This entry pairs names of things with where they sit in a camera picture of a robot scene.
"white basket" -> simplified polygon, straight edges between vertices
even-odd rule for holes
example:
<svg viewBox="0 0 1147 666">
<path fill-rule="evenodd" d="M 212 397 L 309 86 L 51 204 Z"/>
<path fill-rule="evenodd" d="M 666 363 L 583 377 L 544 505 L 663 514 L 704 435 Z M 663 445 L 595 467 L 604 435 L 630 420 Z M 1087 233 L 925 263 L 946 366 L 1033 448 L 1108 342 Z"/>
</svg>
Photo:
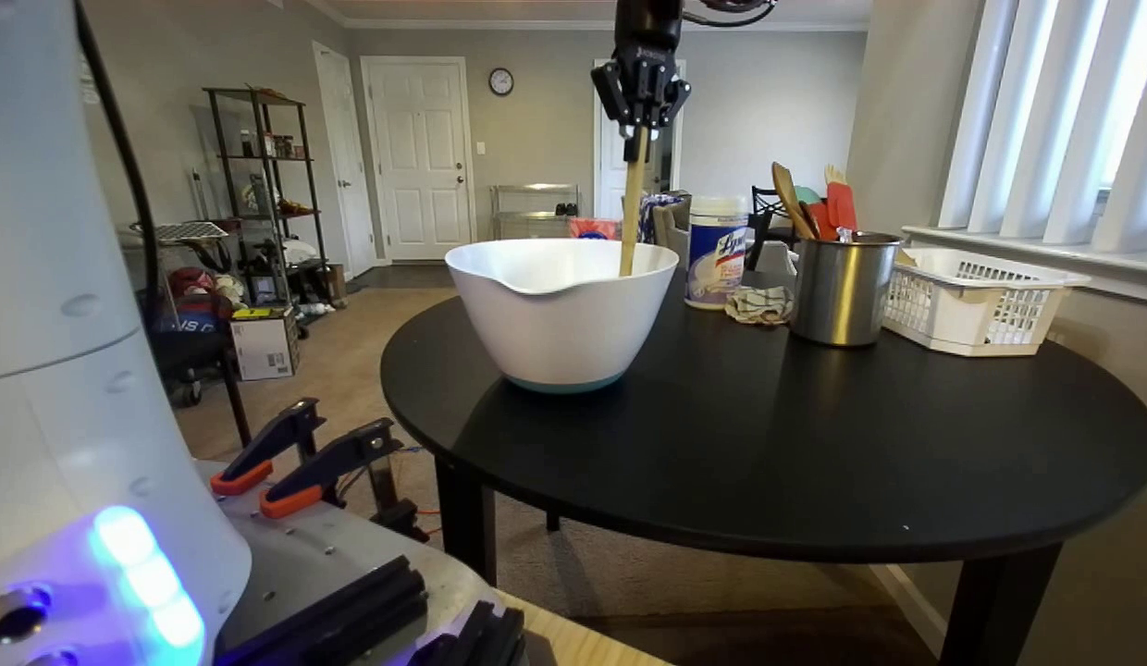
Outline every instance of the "white basket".
<svg viewBox="0 0 1147 666">
<path fill-rule="evenodd" d="M 946 356 L 1034 356 L 1084 273 L 949 249 L 904 249 L 882 326 Z"/>
</svg>

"door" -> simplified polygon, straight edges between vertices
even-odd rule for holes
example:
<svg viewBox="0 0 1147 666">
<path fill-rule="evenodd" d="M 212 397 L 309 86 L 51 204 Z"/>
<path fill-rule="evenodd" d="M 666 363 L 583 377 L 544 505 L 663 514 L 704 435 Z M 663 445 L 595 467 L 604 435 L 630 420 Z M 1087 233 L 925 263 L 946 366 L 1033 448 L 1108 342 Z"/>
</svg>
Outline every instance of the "door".
<svg viewBox="0 0 1147 666">
<path fill-rule="evenodd" d="M 333 165 L 333 193 L 339 201 L 344 277 L 351 281 L 354 273 L 377 266 L 375 249 L 377 226 L 365 201 L 351 64 L 339 53 L 313 43 L 313 66 Z"/>
<path fill-rule="evenodd" d="M 472 241 L 465 57 L 361 57 L 389 260 L 440 260 Z"/>
<path fill-rule="evenodd" d="M 608 117 L 598 93 L 592 90 L 592 117 L 595 117 L 595 219 L 623 219 L 625 197 L 625 164 L 623 164 L 623 138 L 616 122 Z M 680 184 L 680 117 L 658 138 L 651 138 L 651 171 L 643 176 L 648 193 L 678 189 Z"/>
</svg>

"wall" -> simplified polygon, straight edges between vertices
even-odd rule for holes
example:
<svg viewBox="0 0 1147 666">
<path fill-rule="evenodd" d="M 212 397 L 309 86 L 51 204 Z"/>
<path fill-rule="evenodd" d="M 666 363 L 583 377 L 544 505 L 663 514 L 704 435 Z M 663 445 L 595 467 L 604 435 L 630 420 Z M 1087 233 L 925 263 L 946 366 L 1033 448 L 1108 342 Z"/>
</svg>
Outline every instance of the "wall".
<svg viewBox="0 0 1147 666">
<path fill-rule="evenodd" d="M 872 228 L 937 220 L 978 9 L 980 4 L 872 4 L 849 140 L 849 182 Z M 1055 337 L 1147 404 L 1147 303 L 1074 291 Z M 957 564 L 907 564 L 907 572 L 946 617 Z M 1067 542 L 1021 663 L 1147 666 L 1147 493 Z"/>
<path fill-rule="evenodd" d="M 746 201 L 769 184 L 769 164 L 817 182 L 842 165 L 867 33 L 704 33 L 680 40 L 692 98 L 685 107 L 685 189 Z M 491 233 L 491 184 L 572 182 L 592 204 L 592 80 L 608 28 L 359 28 L 361 54 L 462 54 L 482 235 Z M 515 93 L 491 97 L 484 72 L 515 69 Z"/>
<path fill-rule="evenodd" d="M 207 86 L 241 90 L 265 86 L 307 103 L 307 143 L 313 146 L 319 204 L 324 209 L 324 254 L 339 260 L 339 226 L 329 172 L 329 146 L 323 127 L 323 97 L 309 40 L 347 53 L 347 33 L 319 9 L 290 0 L 85 0 L 100 54 L 108 64 L 119 107 L 129 127 L 137 164 L 153 197 L 160 226 L 196 219 L 190 172 L 199 171 L 207 184 L 212 146 Z M 116 220 L 132 220 L 122 165 L 108 143 L 103 117 L 88 107 L 92 152 L 112 197 Z"/>
</svg>

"table leg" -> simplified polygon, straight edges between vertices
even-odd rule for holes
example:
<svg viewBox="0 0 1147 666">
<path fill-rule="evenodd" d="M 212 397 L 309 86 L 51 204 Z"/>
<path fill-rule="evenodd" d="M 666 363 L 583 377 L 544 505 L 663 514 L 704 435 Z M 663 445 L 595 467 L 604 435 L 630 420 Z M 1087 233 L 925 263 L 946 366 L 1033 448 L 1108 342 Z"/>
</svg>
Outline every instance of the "table leg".
<svg viewBox="0 0 1147 666">
<path fill-rule="evenodd" d="M 941 666 L 1011 666 L 1048 591 L 1063 542 L 969 557 L 957 572 Z"/>
<path fill-rule="evenodd" d="M 440 541 L 445 550 L 495 585 L 495 510 L 491 493 L 471 477 L 451 469 L 446 462 L 433 462 L 438 469 L 438 501 L 440 501 Z"/>
</svg>

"floor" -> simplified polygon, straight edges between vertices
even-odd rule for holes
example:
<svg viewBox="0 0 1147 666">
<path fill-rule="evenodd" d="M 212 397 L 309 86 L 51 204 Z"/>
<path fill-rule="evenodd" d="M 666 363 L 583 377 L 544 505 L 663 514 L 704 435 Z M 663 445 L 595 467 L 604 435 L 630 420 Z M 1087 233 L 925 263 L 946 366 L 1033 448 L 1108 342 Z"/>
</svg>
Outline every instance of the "floor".
<svg viewBox="0 0 1147 666">
<path fill-rule="evenodd" d="M 298 342 L 291 382 L 244 382 L 253 429 L 262 429 L 271 415 L 298 397 L 313 397 L 324 415 L 319 445 L 389 415 L 377 383 L 380 347 L 399 321 L 446 297 L 451 283 L 438 263 L 375 268 L 351 281 L 344 312 L 313 321 Z M 176 425 L 193 456 L 229 460 L 241 448 L 222 383 L 212 383 L 202 404 L 176 410 Z M 438 542 L 433 460 L 409 445 L 391 460 L 391 469 L 399 494 L 417 501 L 417 526 Z M 347 501 L 359 514 L 375 510 L 361 489 L 347 493 Z M 495 499 L 495 519 L 498 588 L 669 663 L 937 663 L 867 564 L 689 550 L 582 520 L 546 531 L 540 510 L 507 494 Z"/>
</svg>

